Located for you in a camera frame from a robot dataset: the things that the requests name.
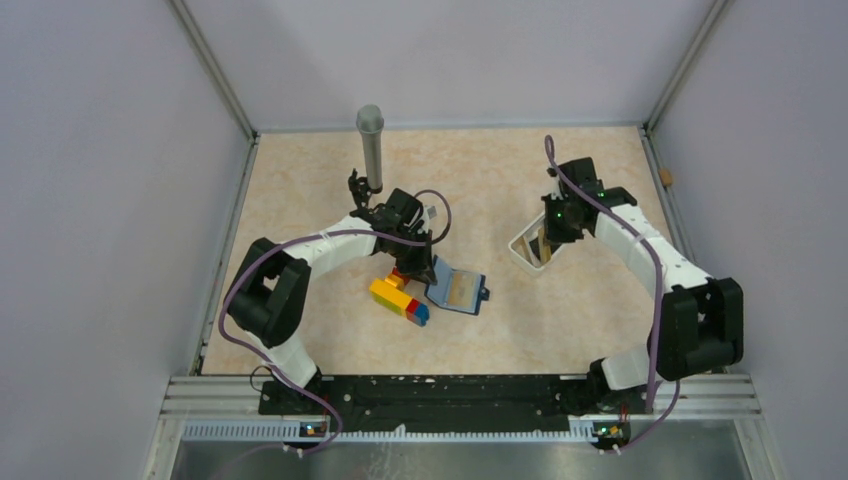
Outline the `gold credit card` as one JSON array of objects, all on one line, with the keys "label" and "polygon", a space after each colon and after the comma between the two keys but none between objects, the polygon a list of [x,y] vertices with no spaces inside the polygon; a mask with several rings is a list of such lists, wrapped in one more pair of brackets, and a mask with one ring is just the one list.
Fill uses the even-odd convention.
[{"label": "gold credit card", "polygon": [[478,297],[479,275],[467,271],[454,271],[451,275],[447,305],[457,310],[472,310]]},{"label": "gold credit card", "polygon": [[552,246],[547,239],[547,230],[544,226],[541,226],[538,230],[537,245],[540,265],[545,266],[551,261],[553,251]]}]

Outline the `dark blue card holder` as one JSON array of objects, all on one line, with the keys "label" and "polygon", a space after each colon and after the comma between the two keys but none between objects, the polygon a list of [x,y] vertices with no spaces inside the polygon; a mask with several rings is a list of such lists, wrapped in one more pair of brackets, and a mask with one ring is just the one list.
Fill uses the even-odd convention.
[{"label": "dark blue card holder", "polygon": [[436,307],[477,316],[490,298],[486,276],[479,272],[455,269],[439,256],[434,257],[436,282],[425,288],[425,297]]}]

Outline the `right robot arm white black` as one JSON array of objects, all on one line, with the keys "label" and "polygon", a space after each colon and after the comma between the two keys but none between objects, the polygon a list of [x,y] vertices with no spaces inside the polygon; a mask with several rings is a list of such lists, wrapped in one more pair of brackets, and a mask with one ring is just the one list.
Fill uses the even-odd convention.
[{"label": "right robot arm white black", "polygon": [[653,297],[645,344],[592,364],[586,397],[594,409],[614,411],[627,389],[742,360],[744,296],[738,282],[708,274],[676,250],[625,188],[603,185],[591,158],[550,165],[547,173],[556,185],[542,199],[546,240],[564,246],[591,235]]}]

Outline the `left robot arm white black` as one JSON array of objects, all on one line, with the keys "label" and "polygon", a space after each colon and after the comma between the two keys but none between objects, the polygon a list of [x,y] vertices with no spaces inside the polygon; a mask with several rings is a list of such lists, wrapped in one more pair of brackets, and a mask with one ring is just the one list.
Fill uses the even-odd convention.
[{"label": "left robot arm white black", "polygon": [[297,413],[319,404],[318,367],[298,336],[312,281],[347,263],[385,253],[399,273],[433,284],[436,281],[431,230],[432,208],[403,190],[371,206],[356,195],[356,207],[333,224],[305,237],[275,243],[254,241],[224,298],[222,313],[249,336],[273,374],[285,381],[283,401]]}]

